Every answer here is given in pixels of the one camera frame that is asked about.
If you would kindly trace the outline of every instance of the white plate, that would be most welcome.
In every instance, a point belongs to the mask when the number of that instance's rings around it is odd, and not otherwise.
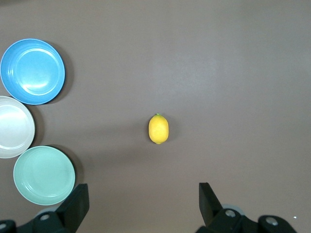
[[[18,100],[0,96],[0,158],[13,158],[31,145],[35,122],[29,110]]]

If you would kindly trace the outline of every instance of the metal screw head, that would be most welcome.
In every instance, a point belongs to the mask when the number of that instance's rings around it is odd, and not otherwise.
[[[48,214],[42,215],[42,216],[40,217],[40,220],[41,220],[41,221],[44,221],[44,220],[47,220],[49,217],[50,217],[50,215],[48,215]]]
[[[228,217],[235,217],[235,212],[233,210],[226,210],[225,215]]]
[[[5,223],[0,224],[0,230],[4,228],[6,228],[6,224]]]
[[[266,218],[266,222],[273,225],[273,226],[277,226],[278,222],[274,217],[267,217]]]

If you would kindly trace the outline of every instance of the plastic plate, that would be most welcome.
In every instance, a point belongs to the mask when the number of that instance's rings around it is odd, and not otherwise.
[[[22,154],[35,136],[35,122],[29,110],[19,101],[0,96],[0,158]]]
[[[63,87],[65,67],[58,52],[38,39],[23,39],[4,53],[0,73],[12,97],[26,104],[54,99]]]
[[[21,154],[15,163],[13,177],[21,195],[39,205],[63,201],[75,182],[70,159],[49,146],[33,147]]]

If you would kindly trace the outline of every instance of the plate rim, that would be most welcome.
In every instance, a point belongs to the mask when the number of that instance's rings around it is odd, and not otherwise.
[[[50,150],[56,150],[57,152],[59,152],[60,154],[62,154],[62,155],[64,156],[64,158],[67,159],[67,160],[70,162],[71,166],[72,166],[72,169],[73,169],[73,182],[72,182],[72,184],[70,184],[70,191],[69,191],[69,193],[68,193],[64,198],[62,198],[61,200],[57,200],[57,202],[53,202],[53,203],[48,203],[48,204],[46,204],[46,203],[40,203],[39,201],[33,201],[33,200],[31,200],[30,198],[27,198],[27,197],[20,191],[20,189],[18,188],[18,185],[17,185],[17,182],[16,182],[16,176],[15,176],[16,165],[17,165],[18,161],[20,160],[20,158],[22,157],[22,155],[24,155],[25,153],[29,152],[30,150],[35,150],[35,149],[38,149],[38,148],[48,148],[48,149],[50,149]],[[76,172],[76,171],[75,171],[75,167],[74,167],[74,165],[73,165],[71,159],[70,159],[65,153],[63,153],[61,150],[59,150],[59,149],[57,149],[57,148],[55,148],[55,147],[51,147],[51,146],[36,146],[36,147],[32,147],[32,148],[27,149],[27,150],[26,150],[25,152],[23,152],[23,154],[21,154],[21,155],[19,156],[19,158],[16,160],[16,162],[15,162],[15,164],[14,164],[14,168],[13,168],[13,180],[14,180],[14,184],[15,184],[15,187],[16,187],[16,189],[18,190],[18,192],[19,192],[26,200],[30,201],[31,203],[34,203],[34,204],[37,204],[37,205],[45,205],[45,206],[47,206],[47,205],[55,205],[55,204],[58,204],[58,203],[62,202],[63,200],[65,200],[65,199],[68,197],[68,195],[72,192],[72,190],[73,190],[73,188],[74,188],[74,185],[75,185],[75,182],[76,182],[76,174],[75,174],[75,172]]]
[[[55,52],[55,54],[57,54],[58,58],[58,62],[61,66],[61,70],[63,71],[64,75],[61,76],[60,79],[57,79],[57,82],[56,83],[60,83],[60,89],[57,90],[56,94],[53,95],[51,98],[48,98],[48,100],[45,100],[45,101],[38,101],[36,103],[31,103],[31,101],[27,101],[27,100],[20,100],[20,98],[16,98],[14,95],[12,95],[12,93],[10,92],[10,90],[8,90],[8,88],[6,87],[6,85],[4,84],[4,81],[3,81],[3,77],[1,75],[1,71],[2,71],[2,62],[4,60],[4,57],[6,55],[6,53],[11,49],[11,47],[13,47],[14,45],[20,43],[20,42],[23,42],[23,41],[38,41],[46,46],[48,46],[53,52]],[[50,102],[51,100],[53,100],[54,98],[56,98],[56,96],[61,92],[63,86],[64,86],[64,83],[65,83],[65,78],[66,78],[66,69],[65,69],[65,64],[64,64],[64,61],[61,57],[61,55],[59,54],[59,52],[51,45],[49,44],[48,42],[46,41],[43,41],[43,40],[40,40],[40,39],[37,39],[37,38],[24,38],[24,39],[21,39],[21,40],[18,40],[16,42],[14,42],[13,44],[11,44],[6,50],[5,52],[3,53],[2,55],[2,58],[1,58],[1,61],[0,61],[0,77],[1,77],[1,81],[3,83],[3,86],[4,88],[7,90],[7,92],[15,99],[17,99],[18,101],[22,102],[22,103],[25,103],[25,104],[29,104],[29,105],[40,105],[40,104],[45,104],[47,102]]]
[[[10,159],[10,158],[14,158],[14,157],[17,157],[17,156],[19,156],[19,155],[21,155],[21,154],[23,154],[30,146],[31,146],[31,144],[33,143],[33,141],[34,141],[34,138],[35,138],[35,131],[36,131],[36,127],[35,127],[35,120],[34,120],[34,116],[32,115],[32,113],[30,112],[30,110],[23,104],[23,103],[21,103],[20,101],[18,101],[17,99],[15,99],[15,98],[13,98],[13,97],[9,97],[9,96],[0,96],[0,100],[1,99],[9,99],[10,101],[12,101],[12,102],[15,102],[15,103],[17,103],[19,106],[16,106],[16,105],[12,105],[12,104],[10,104],[10,106],[14,106],[14,107],[18,107],[20,110],[22,110],[27,116],[29,115],[29,119],[30,119],[30,121],[31,121],[31,125],[32,125],[32,135],[31,135],[31,142],[30,142],[30,144],[26,147],[26,149],[22,152],[22,153],[17,153],[17,154],[15,154],[15,155],[13,155],[13,156],[9,156],[9,157],[2,157],[1,155],[0,155],[0,159]]]

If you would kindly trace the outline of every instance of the mint green plate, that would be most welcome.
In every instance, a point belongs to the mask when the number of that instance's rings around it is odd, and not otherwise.
[[[57,204],[71,193],[75,172],[70,159],[60,150],[38,146],[17,159],[14,182],[21,195],[39,205]]]

